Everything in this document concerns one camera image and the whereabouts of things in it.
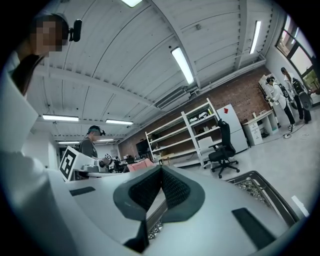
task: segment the ceiling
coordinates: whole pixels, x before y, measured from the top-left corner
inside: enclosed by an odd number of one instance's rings
[[[70,26],[82,19],[81,40],[44,59],[27,100],[40,116],[80,121],[40,117],[33,128],[56,140],[80,140],[91,125],[100,125],[107,138],[123,139],[177,107],[157,107],[173,91],[201,92],[260,60],[273,36],[273,8],[268,0],[143,0],[134,8],[120,0],[57,1],[50,11],[63,13]],[[256,52],[249,54],[256,21],[262,21],[261,30]],[[176,47],[191,67],[191,85],[171,54]],[[107,125],[106,119],[134,125]]]

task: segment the refrigerator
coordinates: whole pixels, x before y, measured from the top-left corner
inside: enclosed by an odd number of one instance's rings
[[[229,124],[231,144],[233,145],[235,152],[239,153],[246,150],[248,148],[248,144],[245,133],[242,130],[241,124],[232,105],[226,105],[218,109],[216,112],[223,121]]]

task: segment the air conditioning vent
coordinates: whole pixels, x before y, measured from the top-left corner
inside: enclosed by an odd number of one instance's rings
[[[155,105],[159,109],[163,109],[167,105],[169,105],[169,104],[173,103],[174,101],[176,101],[177,99],[181,98],[186,93],[187,92],[184,89],[179,88],[179,89],[173,91],[172,93],[168,94],[167,96],[165,96],[161,100],[159,100]]]

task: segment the table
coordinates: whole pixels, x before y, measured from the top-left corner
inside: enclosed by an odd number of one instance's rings
[[[274,135],[279,132],[275,114],[273,110],[269,110],[243,124],[243,129],[250,145],[259,145],[263,143],[263,138],[260,132],[261,127],[259,127],[258,121],[262,121],[262,126],[268,134]]]

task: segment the pink cloth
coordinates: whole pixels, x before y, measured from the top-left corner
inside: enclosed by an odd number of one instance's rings
[[[128,164],[127,166],[128,166],[128,169],[130,172],[134,172],[137,170],[147,168],[149,166],[156,166],[156,164],[151,162],[148,158],[146,158],[145,160],[142,160],[141,162]]]

